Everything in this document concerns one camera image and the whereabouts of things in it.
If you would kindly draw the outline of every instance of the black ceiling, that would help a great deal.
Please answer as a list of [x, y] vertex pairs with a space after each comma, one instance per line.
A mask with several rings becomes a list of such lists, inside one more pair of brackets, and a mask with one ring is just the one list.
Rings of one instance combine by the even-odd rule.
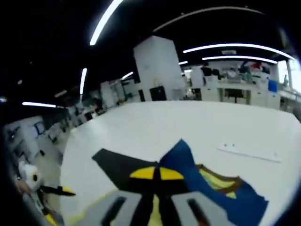
[[[158, 26], [202, 8], [245, 4], [203, 1], [124, 0], [109, 19], [96, 45], [89, 42], [102, 13], [111, 0], [24, 1], [9, 14], [4, 78], [0, 93], [20, 101], [63, 104], [54, 98], [80, 83], [81, 69], [88, 68], [85, 91], [100, 82], [136, 72], [133, 47], [158, 35], [172, 39], [180, 61], [198, 64], [202, 57], [221, 55], [221, 49], [184, 54], [188, 48], [219, 43], [252, 43], [283, 49], [277, 25], [267, 16], [218, 10], [188, 16], [156, 32]], [[261, 10], [256, 4], [249, 8]], [[272, 58], [273, 53], [249, 48], [239, 55]]]

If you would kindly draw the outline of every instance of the equipment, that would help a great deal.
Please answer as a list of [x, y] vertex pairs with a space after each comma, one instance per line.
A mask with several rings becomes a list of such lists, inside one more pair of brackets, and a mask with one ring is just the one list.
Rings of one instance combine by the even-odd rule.
[[50, 210], [45, 206], [43, 202], [44, 193], [65, 196], [74, 196], [75, 193], [66, 187], [47, 185], [42, 174], [34, 165], [26, 164], [25, 162], [21, 161], [19, 163], [19, 172], [23, 181], [30, 189], [32, 200], [37, 209], [52, 225], [56, 226], [57, 224], [50, 215]]

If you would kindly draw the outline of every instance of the fluorescent light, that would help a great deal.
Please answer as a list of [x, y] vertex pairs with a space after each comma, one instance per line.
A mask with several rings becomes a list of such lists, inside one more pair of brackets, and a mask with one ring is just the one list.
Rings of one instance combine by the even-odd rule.
[[113, 14], [113, 12], [115, 11], [115, 9], [120, 5], [120, 3], [122, 1], [123, 0], [113, 0], [113, 2], [107, 8], [107, 10], [105, 11], [104, 15], [102, 16], [102, 18], [98, 22], [98, 25], [97, 25], [94, 33], [93, 33], [93, 36], [92, 36], [91, 41], [90, 41], [90, 46], [93, 46], [93, 45], [96, 44], [97, 39], [98, 39], [100, 33], [102, 32], [105, 24], [108, 22], [110, 16]]
[[132, 74], [134, 74], [134, 72], [130, 72], [130, 73], [126, 74], [126, 75], [123, 76], [121, 79], [126, 79], [128, 76], [130, 76], [130, 75], [132, 75]]
[[181, 14], [181, 16], [160, 25], [159, 27], [154, 29], [153, 32], [157, 32], [158, 30], [162, 29], [163, 27], [166, 27], [167, 25], [170, 25], [170, 24], [172, 24], [172, 23], [174, 23], [178, 20], [181, 20], [181, 19], [187, 17], [187, 16], [191, 16], [191, 15], [198, 14], [198, 13], [205, 13], [205, 12], [209, 12], [209, 11], [225, 10], [225, 9], [244, 10], [244, 11], [263, 14], [262, 12], [254, 10], [254, 9], [243, 8], [243, 7], [235, 7], [235, 6], [218, 6], [218, 7], [211, 7], [211, 8], [203, 8], [203, 9], [199, 9], [197, 11], [193, 11], [193, 12], [190, 12], [190, 13]]
[[283, 55], [287, 58], [290, 58], [292, 60], [294, 60], [295, 58], [293, 58], [292, 56], [274, 49], [274, 48], [270, 48], [270, 47], [266, 47], [266, 46], [260, 46], [260, 45], [254, 45], [254, 44], [244, 44], [244, 43], [226, 43], [226, 44], [216, 44], [216, 45], [209, 45], [209, 46], [201, 46], [201, 47], [196, 47], [196, 48], [191, 48], [191, 49], [187, 49], [184, 50], [183, 53], [189, 53], [189, 52], [193, 52], [193, 51], [197, 51], [197, 50], [202, 50], [202, 49], [207, 49], [207, 48], [219, 48], [219, 47], [251, 47], [251, 48], [260, 48], [260, 49], [264, 49], [264, 50], [268, 50], [274, 53], [278, 53], [280, 55]]
[[277, 64], [275, 60], [269, 60], [261, 57], [254, 57], [254, 56], [212, 56], [212, 57], [204, 57], [202, 60], [216, 60], [216, 59], [250, 59], [250, 60], [259, 60], [265, 61], [273, 64]]
[[81, 73], [80, 88], [79, 88], [79, 94], [81, 94], [81, 95], [83, 94], [83, 91], [84, 91], [86, 74], [87, 74], [87, 69], [84, 68]]
[[41, 104], [41, 103], [35, 103], [35, 102], [23, 102], [22, 105], [38, 106], [38, 107], [56, 107], [56, 105], [48, 105], [48, 104]]
[[64, 95], [64, 94], [66, 94], [66, 93], [67, 93], [67, 91], [66, 91], [66, 90], [63, 90], [62, 92], [59, 92], [59, 93], [55, 94], [55, 98], [58, 98], [58, 97], [60, 97], [60, 96], [62, 96], [62, 95]]
[[184, 64], [187, 64], [187, 63], [188, 63], [188, 61], [182, 61], [182, 62], [179, 63], [179, 65], [184, 65]]
[[7, 98], [6, 97], [0, 97], [0, 102], [7, 102]]

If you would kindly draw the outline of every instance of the window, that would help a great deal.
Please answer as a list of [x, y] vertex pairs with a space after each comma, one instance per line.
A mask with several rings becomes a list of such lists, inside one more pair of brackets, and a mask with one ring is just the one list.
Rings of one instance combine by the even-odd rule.
[[[301, 67], [299, 64], [299, 60], [289, 60], [289, 64], [291, 67], [292, 73], [292, 85], [293, 90], [301, 93]], [[279, 82], [283, 83], [285, 75], [288, 75], [287, 66], [285, 61], [278, 62], [278, 72], [279, 72]]]

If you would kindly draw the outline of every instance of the white wall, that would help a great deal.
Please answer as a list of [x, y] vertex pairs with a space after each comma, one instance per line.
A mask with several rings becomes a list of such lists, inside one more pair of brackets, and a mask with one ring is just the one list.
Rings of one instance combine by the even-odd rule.
[[39, 147], [35, 140], [35, 138], [38, 136], [38, 133], [34, 127], [34, 124], [41, 121], [43, 121], [41, 116], [35, 116], [5, 125], [3, 127], [5, 138], [7, 137], [8, 130], [13, 131], [15, 128], [20, 127], [14, 142], [9, 144], [9, 149], [13, 151], [20, 144], [20, 142], [24, 140], [25, 143], [22, 144], [22, 147], [25, 149], [24, 152], [28, 155], [28, 159], [32, 161], [35, 155], [39, 152]]
[[158, 74], [156, 69], [150, 66], [151, 62], [157, 62], [156, 52], [152, 51], [153, 45], [154, 40], [149, 38], [134, 48], [134, 56], [140, 77], [140, 89], [143, 90], [146, 101], [151, 101], [149, 89], [155, 86], [153, 76]]
[[119, 100], [124, 101], [126, 99], [126, 97], [125, 97], [125, 94], [124, 94], [124, 91], [123, 91], [123, 88], [122, 88], [121, 81], [118, 81], [115, 84], [115, 89], [116, 89]]
[[124, 91], [126, 94], [132, 93], [133, 95], [136, 95], [138, 93], [137, 86], [135, 84], [134, 79], [128, 80], [127, 85], [124, 85]]
[[168, 100], [174, 99], [174, 89], [178, 88], [177, 81], [182, 80], [179, 58], [172, 40], [157, 37], [156, 46], [160, 49], [160, 80], [165, 88]]

